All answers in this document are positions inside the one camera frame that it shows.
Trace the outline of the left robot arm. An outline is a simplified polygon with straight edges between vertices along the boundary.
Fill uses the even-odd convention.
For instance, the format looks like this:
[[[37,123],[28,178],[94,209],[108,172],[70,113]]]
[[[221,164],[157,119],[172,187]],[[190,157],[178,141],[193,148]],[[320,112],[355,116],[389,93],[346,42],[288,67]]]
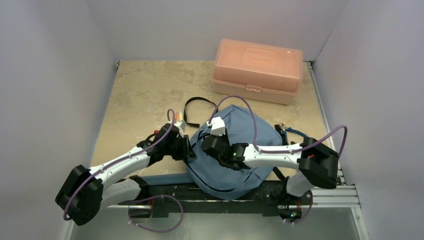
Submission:
[[[117,158],[94,167],[74,167],[55,197],[64,220],[82,226],[111,205],[127,201],[146,203],[149,185],[130,174],[160,162],[165,156],[175,161],[195,159],[189,137],[184,134],[185,126],[185,121],[166,123],[152,134],[153,140],[141,141]]]

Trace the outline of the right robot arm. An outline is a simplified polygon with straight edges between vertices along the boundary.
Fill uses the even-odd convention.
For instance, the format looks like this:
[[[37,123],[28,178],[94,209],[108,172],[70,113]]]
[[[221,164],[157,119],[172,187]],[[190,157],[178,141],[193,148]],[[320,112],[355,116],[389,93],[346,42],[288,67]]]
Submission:
[[[337,187],[339,154],[311,138],[280,146],[254,146],[252,143],[230,144],[223,136],[207,136],[200,146],[207,156],[232,170],[277,167],[298,170],[286,181],[280,196],[294,203],[314,187],[332,190]]]

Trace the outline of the blue student backpack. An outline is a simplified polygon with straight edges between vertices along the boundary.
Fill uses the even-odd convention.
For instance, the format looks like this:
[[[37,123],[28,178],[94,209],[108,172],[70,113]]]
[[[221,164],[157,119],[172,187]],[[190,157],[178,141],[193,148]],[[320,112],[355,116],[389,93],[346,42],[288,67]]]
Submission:
[[[137,147],[147,148],[150,162],[156,163],[165,155],[182,160],[191,179],[205,192],[224,200],[235,200],[257,188],[275,169],[275,164],[252,166],[246,164],[242,147],[256,142],[261,146],[281,147],[283,137],[265,120],[243,107],[230,105],[213,115],[221,118],[225,134],[214,137],[206,124],[189,137],[174,128],[160,143],[166,132],[165,125],[139,142]]]

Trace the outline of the pink plastic storage box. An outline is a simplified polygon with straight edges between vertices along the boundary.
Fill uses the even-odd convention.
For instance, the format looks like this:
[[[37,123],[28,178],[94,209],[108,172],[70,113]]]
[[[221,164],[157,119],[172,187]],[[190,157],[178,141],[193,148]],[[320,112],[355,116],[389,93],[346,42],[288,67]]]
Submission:
[[[289,105],[302,85],[303,60],[298,49],[222,39],[211,79],[213,89],[220,94]]]

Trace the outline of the blue handled pliers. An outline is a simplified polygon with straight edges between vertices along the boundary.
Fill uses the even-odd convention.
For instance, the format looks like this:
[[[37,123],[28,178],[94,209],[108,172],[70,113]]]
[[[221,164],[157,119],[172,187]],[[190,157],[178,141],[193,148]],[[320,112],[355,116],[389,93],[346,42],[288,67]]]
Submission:
[[[301,136],[303,138],[307,138],[308,137],[305,133],[303,133],[303,132],[301,132],[299,130],[293,129],[292,127],[287,127],[283,123],[278,124],[278,126],[279,126],[279,128],[283,132],[293,133],[293,134],[299,135],[299,136]]]

